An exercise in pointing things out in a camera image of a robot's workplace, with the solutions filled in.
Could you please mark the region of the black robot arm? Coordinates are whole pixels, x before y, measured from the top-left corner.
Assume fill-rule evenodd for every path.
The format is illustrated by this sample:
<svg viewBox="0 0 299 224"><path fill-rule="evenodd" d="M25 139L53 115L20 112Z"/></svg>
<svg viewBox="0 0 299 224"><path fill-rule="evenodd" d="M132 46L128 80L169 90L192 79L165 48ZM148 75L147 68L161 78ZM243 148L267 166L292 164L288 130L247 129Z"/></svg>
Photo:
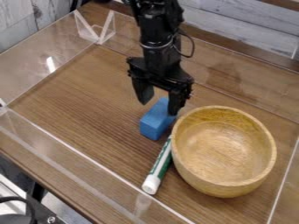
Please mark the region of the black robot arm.
<svg viewBox="0 0 299 224"><path fill-rule="evenodd" d="M143 57L128 57L128 76L135 95L145 105L155 88L168 92L168 115L176 116L191 98L194 78L182 68L182 57L191 58L195 43L180 29L183 7L178 0L124 0L140 28Z"/></svg>

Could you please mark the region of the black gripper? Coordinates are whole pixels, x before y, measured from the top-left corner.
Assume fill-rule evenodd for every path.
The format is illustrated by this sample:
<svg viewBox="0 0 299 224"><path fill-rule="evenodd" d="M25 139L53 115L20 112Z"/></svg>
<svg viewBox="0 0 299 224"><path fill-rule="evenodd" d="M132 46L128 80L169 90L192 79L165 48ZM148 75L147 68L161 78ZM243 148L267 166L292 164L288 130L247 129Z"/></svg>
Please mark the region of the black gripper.
<svg viewBox="0 0 299 224"><path fill-rule="evenodd" d="M168 92L168 114L176 116L191 98L194 78L182 68L182 41L176 39L159 48L144 48L143 57L128 57L128 76L135 95L145 105L155 95L155 88Z"/></svg>

